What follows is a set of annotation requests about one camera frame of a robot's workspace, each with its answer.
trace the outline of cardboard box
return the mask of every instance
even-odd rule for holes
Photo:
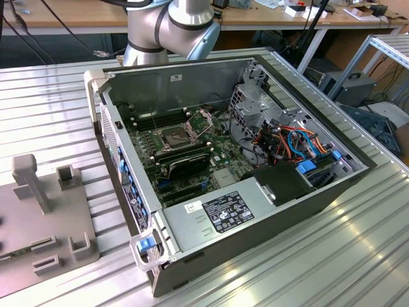
[[[286,7],[286,10],[284,13],[287,13],[288,15],[292,17],[301,17],[302,14],[305,12],[305,6],[302,5],[290,5]]]
[[[347,8],[349,12],[351,12],[355,16],[359,17],[366,17],[371,16],[373,11],[366,6],[359,6],[358,8]]]

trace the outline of aluminum extrusion table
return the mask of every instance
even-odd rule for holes
[[[0,300],[0,306],[407,306],[408,169],[279,55],[258,53],[296,86],[378,165],[320,214],[184,287],[153,298],[135,266],[124,217],[96,143],[82,74],[115,67],[98,61],[0,71],[0,184],[10,157],[33,152],[39,175],[80,168],[101,258]],[[181,60],[172,57],[172,61]],[[284,104],[291,100],[271,88]]]
[[[341,89],[341,86],[345,82],[346,78],[350,75],[356,64],[359,62],[361,57],[363,57],[370,46],[375,47],[378,49],[378,51],[364,68],[363,71],[365,73],[369,72],[381,54],[390,57],[400,65],[404,66],[406,69],[409,69],[409,35],[368,35],[368,37],[359,47],[357,53],[353,56],[352,60],[344,69],[343,74],[329,91],[329,98],[333,99],[336,96],[336,93]],[[406,87],[407,84],[401,88],[401,90],[398,90],[392,100],[399,96]]]

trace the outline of blue cable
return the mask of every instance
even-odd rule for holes
[[[290,133],[288,134],[288,137],[287,137],[287,142],[288,142],[289,148],[290,148],[293,152],[295,152],[297,155],[300,155],[300,156],[305,160],[305,155],[304,155],[302,152],[299,152],[298,150],[295,150],[295,149],[294,149],[294,147],[293,147],[293,142],[291,142],[291,133],[292,133],[292,132],[290,132]]]
[[[304,131],[301,131],[301,130],[293,130],[293,131],[291,131],[291,132],[288,134],[288,137],[287,137],[287,139],[288,139],[288,145],[289,145],[289,147],[291,148],[291,150],[292,150],[293,152],[295,152],[296,154],[300,155],[300,156],[305,160],[305,155],[304,155],[302,152],[299,152],[299,151],[295,150],[294,147],[293,147],[293,143],[291,142],[291,133],[292,133],[292,132],[298,132],[298,133],[300,133],[300,134],[307,140],[307,142],[308,142],[309,146],[312,148],[313,152],[314,152],[317,156],[321,156],[320,151],[314,146],[313,142],[311,142],[311,140],[309,139],[308,134],[306,134]]]
[[[303,137],[306,138],[306,140],[307,140],[308,143],[309,143],[309,146],[313,149],[314,153],[315,153],[317,156],[320,156],[320,155],[321,155],[321,152],[318,150],[318,148],[315,147],[314,143],[310,140],[309,135],[306,134],[304,131],[300,131],[300,130],[296,130],[296,131],[299,132],[299,133],[301,133],[301,134],[303,135]]]

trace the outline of motherboard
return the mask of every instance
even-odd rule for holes
[[[131,118],[131,141],[165,207],[238,182],[256,167],[226,128],[226,112],[183,108]]]

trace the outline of motherboard chip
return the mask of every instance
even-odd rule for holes
[[[227,187],[228,185],[236,183],[236,179],[227,168],[222,168],[213,173],[213,178],[220,187]]]
[[[170,147],[190,143],[190,138],[183,127],[173,127],[162,130],[165,143]]]

